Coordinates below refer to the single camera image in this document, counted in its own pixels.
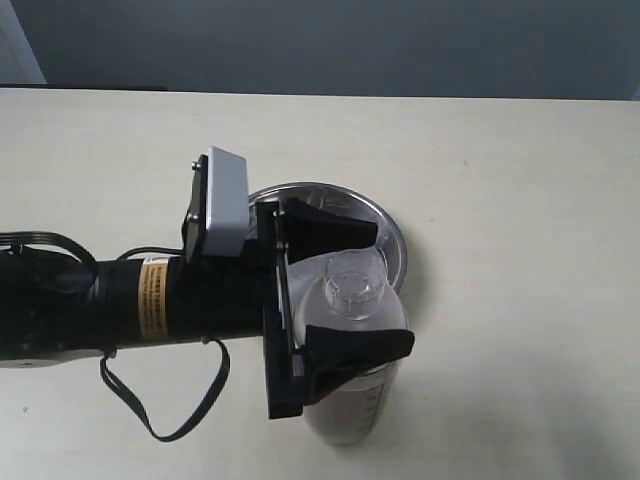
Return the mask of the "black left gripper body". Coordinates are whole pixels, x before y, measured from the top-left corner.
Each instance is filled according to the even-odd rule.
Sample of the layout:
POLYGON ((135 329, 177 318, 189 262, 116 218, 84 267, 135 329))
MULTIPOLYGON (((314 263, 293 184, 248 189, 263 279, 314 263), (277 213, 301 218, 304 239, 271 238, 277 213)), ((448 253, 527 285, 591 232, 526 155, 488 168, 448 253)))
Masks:
POLYGON ((281 208, 276 202, 254 204, 256 235, 245 245, 244 263, 250 272, 262 313, 262 344, 268 416, 297 417, 304 403, 304 374, 297 372, 288 292, 281 208))

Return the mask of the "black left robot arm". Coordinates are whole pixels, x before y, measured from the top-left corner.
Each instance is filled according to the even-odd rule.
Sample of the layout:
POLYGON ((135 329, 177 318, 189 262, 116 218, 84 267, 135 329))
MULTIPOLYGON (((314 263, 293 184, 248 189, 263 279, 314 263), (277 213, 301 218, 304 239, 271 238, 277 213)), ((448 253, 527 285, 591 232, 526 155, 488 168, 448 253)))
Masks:
POLYGON ((1 358, 17 367, 70 354, 109 359, 124 348, 224 343, 261 337, 271 418, 289 418, 358 375, 407 357, 413 333, 377 327, 361 333, 311 326, 293 342, 288 260, 370 245, 366 221, 300 202, 257 207, 258 235, 237 257, 181 253, 158 273, 140 260, 98 262, 50 232, 4 237, 1 254, 1 358))

